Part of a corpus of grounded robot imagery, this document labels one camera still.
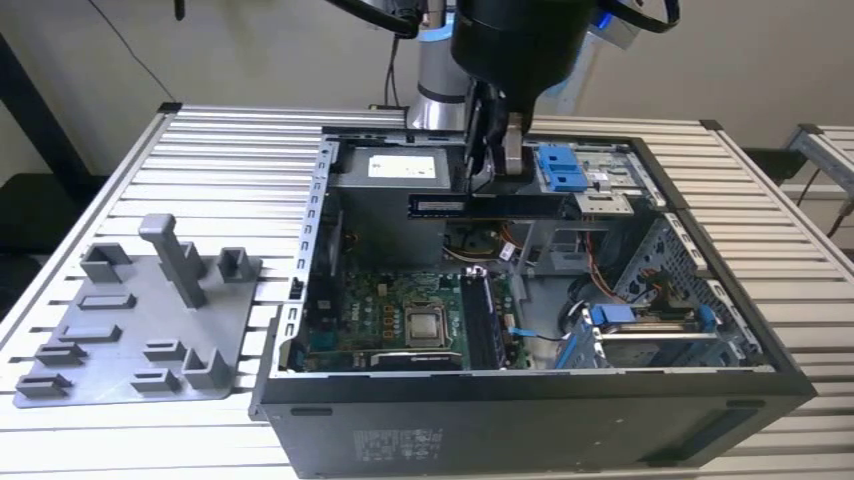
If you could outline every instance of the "open computer chassis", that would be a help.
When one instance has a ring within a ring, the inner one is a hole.
[[[286,341],[302,321],[317,217],[338,147],[461,144],[459,132],[325,128],[292,296],[270,324],[249,408],[254,419],[269,421],[300,477],[699,466],[815,395],[643,140],[567,135],[525,140],[579,139],[629,146],[664,197],[664,212],[689,236],[709,277],[755,334],[768,368],[711,374],[691,369],[282,371]]]

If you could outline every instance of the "metal frame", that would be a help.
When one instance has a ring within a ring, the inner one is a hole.
[[[293,198],[285,191],[286,171],[302,168],[305,158],[313,158],[324,124],[400,127],[402,119],[398,112],[196,106],[157,116],[0,323],[1,472],[76,471],[86,478],[98,474],[113,478],[132,471],[136,478],[157,479],[182,478],[188,473],[218,477],[248,473],[253,478],[293,474],[272,430],[250,423],[245,409],[264,339],[274,330],[269,323],[277,318],[274,305],[288,291],[281,280],[289,276],[296,237],[282,224],[301,218],[304,208],[294,208],[286,200]],[[815,226],[767,183],[728,137],[707,131],[697,122],[540,117],[533,131],[643,138],[819,392],[792,416],[700,469],[609,472],[607,478],[848,478],[854,472],[850,262],[821,241]],[[729,180],[712,180],[709,173]],[[56,302],[76,292],[81,274],[76,255],[94,236],[137,248],[121,235],[133,230],[128,219],[166,206],[178,218],[192,219],[185,233],[200,244],[213,246],[228,228],[249,251],[265,258],[230,397],[180,405],[69,407],[24,414],[10,405],[10,395],[1,393],[28,371],[28,357],[49,335],[45,329],[61,318],[64,306]],[[114,445],[133,448],[117,450]],[[144,445],[144,454],[136,445]],[[49,449],[50,455],[33,455],[36,449]],[[603,477],[579,473],[571,478]],[[536,478],[565,478],[565,474],[543,473]]]
[[[854,197],[854,128],[800,125],[785,148],[803,153]]]
[[[93,177],[0,33],[0,100],[9,110],[56,181],[80,210],[90,200]]]

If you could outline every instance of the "blue light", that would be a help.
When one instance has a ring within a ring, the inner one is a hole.
[[[596,28],[599,30],[604,30],[605,28],[608,28],[608,24],[611,23],[611,17],[613,15],[611,15],[609,13],[604,13],[604,15],[601,15],[601,18],[599,19],[599,23],[596,23]]]

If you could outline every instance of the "metal rail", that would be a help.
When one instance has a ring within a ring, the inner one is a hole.
[[[0,473],[78,478],[292,478],[264,424],[246,416],[265,328],[286,298],[322,125],[401,126],[388,112],[184,106],[158,115],[0,323]],[[723,132],[697,122],[539,118],[537,133],[641,137],[819,397],[699,470],[529,478],[854,476],[854,267]],[[150,253],[133,234],[150,212],[178,218],[204,254],[241,244],[264,257],[233,394],[221,401],[18,410],[10,392],[62,316],[93,241]]]

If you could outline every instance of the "cable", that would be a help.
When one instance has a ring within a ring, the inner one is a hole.
[[[557,312],[557,330],[560,333],[568,333],[567,325],[575,316],[575,312],[577,312],[579,308],[584,305],[584,301],[580,300],[572,304],[572,300],[567,301],[560,307],[560,311]]]
[[[396,17],[361,0],[325,1],[369,24],[400,35],[400,37],[414,38],[417,36],[417,17]]]
[[[820,168],[815,169],[815,172],[812,173],[812,176],[809,177],[809,179],[805,182],[805,185],[803,186],[803,191],[800,192],[800,196],[797,197],[797,201],[795,202],[795,205],[799,207],[800,206],[800,202],[803,202],[803,197],[805,197],[805,192],[809,190],[809,187],[812,186],[812,182],[815,181],[815,177],[817,177],[817,174],[821,172]]]
[[[643,292],[640,292],[640,293],[637,294],[637,296],[636,296],[635,298],[632,298],[631,300],[628,300],[628,303],[635,303],[637,300],[640,300],[640,299],[643,298],[643,296],[644,296],[647,293],[653,292],[653,291],[655,291],[655,287],[649,287],[649,288],[647,288]]]
[[[592,240],[589,238],[589,232],[587,232],[585,236],[585,244],[587,244],[587,267],[589,268],[589,278],[592,279],[593,285],[599,288],[601,293],[604,293],[611,300],[623,303],[624,300],[616,296],[611,288],[607,286],[604,279],[601,278],[601,273],[596,267],[593,253],[592,253]]]
[[[398,45],[400,45],[400,39],[394,36],[390,42],[390,54],[388,55],[388,67],[385,68],[385,84],[382,86],[382,105],[388,106],[388,86],[390,86],[396,107],[400,107],[400,99],[397,98],[397,75],[394,73],[394,60],[397,59]]]
[[[513,240],[512,236],[509,236],[509,229],[507,228],[507,224],[505,223],[501,223],[500,235],[501,235],[501,239],[507,243],[511,243],[513,247],[516,247],[519,250],[521,250],[521,246],[523,245]]]
[[[390,43],[390,61],[388,68],[390,70],[390,93],[394,97],[394,107],[400,108],[400,99],[397,98],[397,72],[394,71],[394,61],[397,60],[397,47],[400,46],[400,39],[394,37]]]
[[[829,227],[829,231],[827,232],[827,238],[831,238],[839,230],[839,226],[841,225],[841,220],[844,220],[844,215],[839,215],[836,220],[832,222],[832,226]]]
[[[525,330],[523,328],[509,327],[507,329],[507,332],[511,335],[517,335],[520,337],[539,338],[540,340],[547,340],[549,342],[563,341],[563,337],[561,338],[547,337],[545,335],[540,335],[539,333],[536,333],[533,330]]]
[[[451,255],[453,258],[456,258],[457,260],[460,260],[461,262],[465,263],[483,263],[483,262],[491,262],[492,260],[496,260],[496,257],[472,257],[468,256],[467,253],[457,253],[453,250],[451,250],[447,246],[441,247],[441,250],[444,250],[444,253],[447,253],[448,255]]]
[[[124,36],[121,35],[121,32],[118,32],[118,29],[112,24],[112,21],[106,17],[106,14],[104,13],[104,11],[100,9],[97,4],[94,3],[94,0],[86,0],[86,1],[89,2],[89,5],[92,5],[92,8],[94,8],[94,10],[97,11],[97,13],[101,16],[101,18],[104,19],[104,21],[106,22],[106,25],[109,25],[109,28],[112,28],[112,31],[114,32],[116,36],[118,37],[118,40],[121,40],[121,43],[124,44],[124,48],[126,48],[128,52],[130,53],[130,57],[133,57],[133,60],[136,60],[136,63],[138,63],[138,66],[142,67],[142,69],[145,69],[145,71],[148,72],[148,75],[150,76],[152,80],[157,83],[157,85],[162,89],[162,92],[165,93],[166,97],[169,97],[169,100],[172,100],[173,102],[177,101],[177,100],[174,100],[174,95],[172,95],[172,92],[169,92],[169,89],[165,88],[165,85],[162,84],[162,82],[160,81],[157,76],[154,75],[154,72],[150,71],[150,69],[148,68],[145,63],[136,56],[136,53],[133,53],[133,49],[130,48],[130,45],[128,44],[128,41],[124,39]]]

